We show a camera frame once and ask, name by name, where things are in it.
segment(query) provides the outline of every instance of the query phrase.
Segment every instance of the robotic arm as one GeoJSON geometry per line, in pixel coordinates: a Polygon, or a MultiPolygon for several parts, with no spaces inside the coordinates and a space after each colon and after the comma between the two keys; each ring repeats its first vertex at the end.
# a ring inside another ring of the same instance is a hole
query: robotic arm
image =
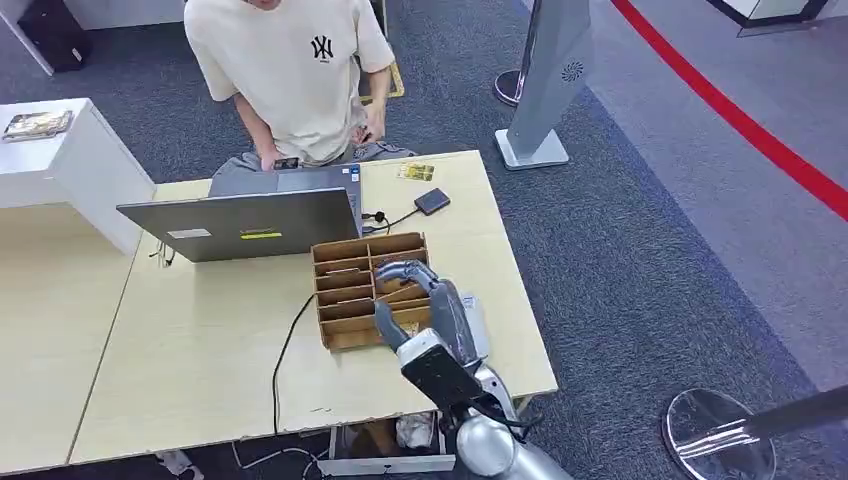
{"type": "Polygon", "coordinates": [[[550,456],[524,440],[524,422],[501,378],[477,355],[456,287],[413,261],[377,269],[378,282],[414,281],[430,296],[431,328],[410,337],[376,302],[376,324],[397,354],[401,373],[443,413],[441,428],[456,435],[460,459],[473,473],[497,480],[573,480],[550,456]]]}

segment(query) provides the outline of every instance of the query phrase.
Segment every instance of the stanchion base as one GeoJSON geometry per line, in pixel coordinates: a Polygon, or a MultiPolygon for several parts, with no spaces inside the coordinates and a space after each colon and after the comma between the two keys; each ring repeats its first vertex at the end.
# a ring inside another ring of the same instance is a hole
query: stanchion base
{"type": "Polygon", "coordinates": [[[771,480],[775,456],[771,440],[737,445],[697,458],[682,458],[677,445],[712,428],[752,415],[744,405],[713,390],[694,388],[674,397],[662,420],[662,434],[674,461],[697,480],[771,480]]]}
{"type": "Polygon", "coordinates": [[[505,104],[516,107],[521,95],[518,93],[518,70],[510,70],[495,79],[495,97],[505,104]]]}
{"type": "Polygon", "coordinates": [[[498,141],[498,148],[504,156],[504,163],[507,170],[523,170],[525,168],[550,167],[553,165],[562,165],[568,162],[568,153],[565,152],[565,147],[559,141],[556,132],[551,130],[548,136],[536,149],[536,152],[529,158],[518,158],[512,150],[512,145],[506,138],[506,130],[498,130],[495,132],[495,139],[498,141]]]}

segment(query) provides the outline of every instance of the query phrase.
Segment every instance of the cardboard divider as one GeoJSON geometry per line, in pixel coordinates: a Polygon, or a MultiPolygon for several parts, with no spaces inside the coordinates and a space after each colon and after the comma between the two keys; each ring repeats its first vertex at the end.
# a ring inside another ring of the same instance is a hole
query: cardboard divider
{"type": "Polygon", "coordinates": [[[430,299],[416,284],[400,281],[377,286],[377,266],[398,260],[429,264],[427,244],[420,233],[366,237],[312,247],[318,325],[329,350],[383,343],[374,325],[374,300],[389,302],[392,315],[407,330],[430,325],[430,299]]]}
{"type": "Polygon", "coordinates": [[[418,308],[418,307],[429,307],[430,299],[429,298],[417,298],[415,300],[404,300],[402,302],[394,302],[390,303],[389,307],[392,311],[398,310],[409,310],[410,308],[418,308]]]}
{"type": "Polygon", "coordinates": [[[363,315],[374,315],[374,301],[370,298],[318,307],[318,320],[320,322],[350,319],[363,315]]]}
{"type": "Polygon", "coordinates": [[[398,260],[421,260],[422,262],[427,263],[427,249],[422,247],[415,250],[386,253],[383,255],[372,255],[371,268],[376,269],[384,263],[396,262],[398,260]]]}
{"type": "Polygon", "coordinates": [[[400,302],[427,297],[427,292],[415,283],[402,285],[399,281],[378,282],[374,284],[374,287],[377,289],[377,298],[381,298],[384,302],[400,302]]]}
{"type": "MultiPolygon", "coordinates": [[[[430,326],[430,308],[403,310],[394,314],[395,322],[409,333],[430,326]]],[[[382,345],[383,338],[374,328],[374,316],[368,315],[324,322],[324,345],[334,351],[368,345],[382,345]]]]}
{"type": "MultiPolygon", "coordinates": [[[[417,323],[419,327],[423,329],[430,326],[430,307],[401,310],[395,312],[394,318],[398,325],[410,326],[417,323]]],[[[323,327],[324,331],[329,335],[374,329],[374,315],[363,315],[361,317],[345,318],[342,320],[330,320],[324,322],[323,327]]]]}
{"type": "Polygon", "coordinates": [[[418,250],[419,248],[424,248],[424,237],[418,233],[377,237],[368,244],[368,250],[372,256],[405,250],[418,250]]]}
{"type": "Polygon", "coordinates": [[[318,292],[318,305],[323,307],[362,298],[374,300],[374,289],[371,288],[370,284],[362,287],[337,288],[318,292]]]}
{"type": "Polygon", "coordinates": [[[343,275],[347,273],[367,272],[371,270],[370,259],[367,256],[346,258],[314,264],[318,276],[343,275]]]}
{"type": "Polygon", "coordinates": [[[316,245],[312,249],[315,262],[329,262],[345,258],[368,256],[368,245],[361,242],[333,242],[316,245]]]}
{"type": "Polygon", "coordinates": [[[320,292],[337,288],[371,285],[373,278],[371,273],[363,271],[317,277],[315,279],[315,290],[320,292]]]}

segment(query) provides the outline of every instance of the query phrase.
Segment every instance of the laptop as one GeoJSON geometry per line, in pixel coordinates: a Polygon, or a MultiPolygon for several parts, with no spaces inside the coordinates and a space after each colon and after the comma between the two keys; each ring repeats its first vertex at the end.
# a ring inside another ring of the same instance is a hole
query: laptop
{"type": "Polygon", "coordinates": [[[243,194],[297,192],[344,187],[350,201],[356,229],[362,236],[362,208],[360,197],[359,165],[330,165],[318,168],[300,168],[282,172],[234,172],[212,178],[210,197],[243,194]]]}
{"type": "Polygon", "coordinates": [[[192,262],[307,253],[359,237],[343,186],[119,205],[192,262]]]}

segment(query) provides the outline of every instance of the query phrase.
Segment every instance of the metal pole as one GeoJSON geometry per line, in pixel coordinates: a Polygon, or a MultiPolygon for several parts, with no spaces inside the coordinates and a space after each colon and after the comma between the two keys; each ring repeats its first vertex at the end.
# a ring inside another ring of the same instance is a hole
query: metal pole
{"type": "Polygon", "coordinates": [[[498,75],[495,79],[495,97],[505,104],[515,107],[521,100],[524,91],[524,78],[530,71],[533,49],[536,46],[536,32],[539,28],[539,9],[543,0],[535,0],[530,12],[530,27],[527,29],[527,41],[524,43],[524,57],[521,59],[521,70],[509,70],[498,75]]]}

